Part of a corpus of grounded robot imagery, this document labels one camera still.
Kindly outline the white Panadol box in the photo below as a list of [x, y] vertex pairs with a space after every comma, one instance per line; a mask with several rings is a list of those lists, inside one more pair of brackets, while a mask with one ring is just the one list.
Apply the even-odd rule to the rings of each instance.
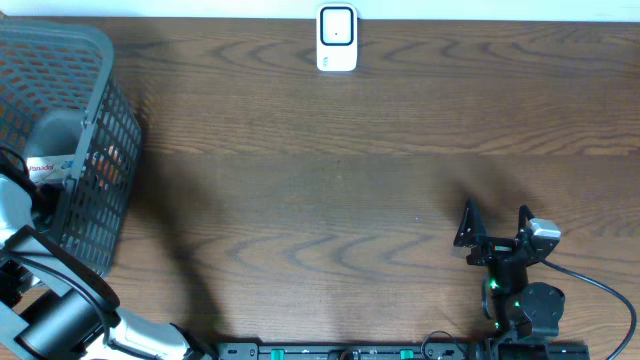
[[74, 155], [30, 157], [27, 159], [29, 178], [35, 184], [61, 183], [73, 167]]

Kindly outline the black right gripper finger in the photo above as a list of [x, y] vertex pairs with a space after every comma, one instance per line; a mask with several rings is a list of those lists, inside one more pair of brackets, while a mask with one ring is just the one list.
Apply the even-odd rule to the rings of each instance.
[[481, 218], [477, 202], [474, 199], [468, 199], [453, 245], [471, 248], [479, 245], [487, 236], [488, 232]]
[[523, 204], [519, 208], [518, 214], [518, 232], [517, 239], [522, 240], [524, 237], [529, 236], [532, 233], [530, 228], [530, 220], [534, 218], [530, 208]]

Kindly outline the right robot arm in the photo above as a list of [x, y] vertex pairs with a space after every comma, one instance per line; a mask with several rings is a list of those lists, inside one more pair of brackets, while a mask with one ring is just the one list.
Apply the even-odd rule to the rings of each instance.
[[482, 309], [496, 325], [494, 335], [469, 347], [470, 359], [548, 359], [549, 340], [559, 334], [565, 295], [544, 282], [531, 283], [527, 269], [546, 259], [561, 239], [551, 220], [519, 208], [517, 233], [488, 234], [476, 202], [465, 204], [453, 245], [470, 250], [466, 261], [485, 267]]

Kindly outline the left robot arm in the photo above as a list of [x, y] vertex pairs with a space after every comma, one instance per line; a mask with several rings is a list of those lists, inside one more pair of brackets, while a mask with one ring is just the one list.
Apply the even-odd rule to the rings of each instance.
[[216, 359], [174, 324], [121, 308], [106, 282], [39, 232], [53, 201], [1, 150], [1, 342], [22, 359]]

